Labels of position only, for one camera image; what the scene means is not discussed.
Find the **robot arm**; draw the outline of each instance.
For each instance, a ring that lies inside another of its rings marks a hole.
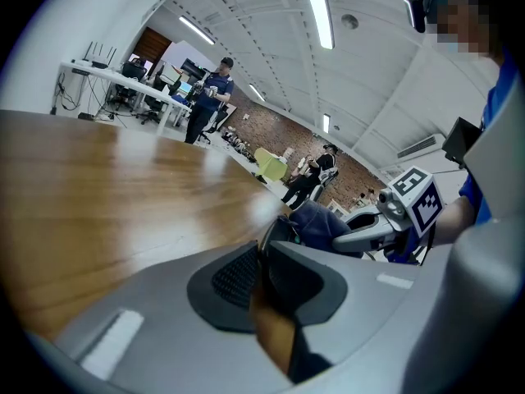
[[[358,208],[343,218],[349,232],[335,238],[332,246],[341,253],[384,250],[388,258],[420,241],[443,206],[432,175],[412,167],[381,190],[377,206]]]

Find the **brick wall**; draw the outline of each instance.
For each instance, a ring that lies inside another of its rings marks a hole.
[[[238,136],[250,143],[252,153],[259,147],[278,155],[282,155],[288,147],[294,149],[289,160],[288,174],[307,154],[316,158],[324,153],[322,146],[327,143],[326,140],[314,137],[309,129],[252,102],[239,88],[231,95],[230,103],[237,109],[225,126],[235,127]],[[244,114],[249,114],[248,120],[243,120]],[[339,176],[322,194],[319,200],[321,204],[328,205],[334,199],[348,209],[351,199],[358,197],[361,192],[366,193],[367,188],[373,188],[377,195],[379,189],[385,187],[363,165],[347,154],[339,152],[336,155],[336,166],[339,168]]]

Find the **ceiling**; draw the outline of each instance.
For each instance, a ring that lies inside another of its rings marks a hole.
[[[319,44],[309,0],[167,0],[148,26],[212,60],[229,55],[235,83],[254,102],[339,144],[374,173],[411,144],[446,135],[459,115],[479,122],[497,76],[491,62],[452,62],[423,45],[403,0],[328,1],[332,50]],[[357,29],[343,25],[344,14],[358,19]],[[181,15],[216,44],[189,31]],[[319,130],[323,114],[331,116],[328,135]]]

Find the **wooden table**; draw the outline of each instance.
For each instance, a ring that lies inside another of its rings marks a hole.
[[[289,212],[223,153],[0,112],[0,277],[23,325],[47,338],[140,269],[260,240]]]

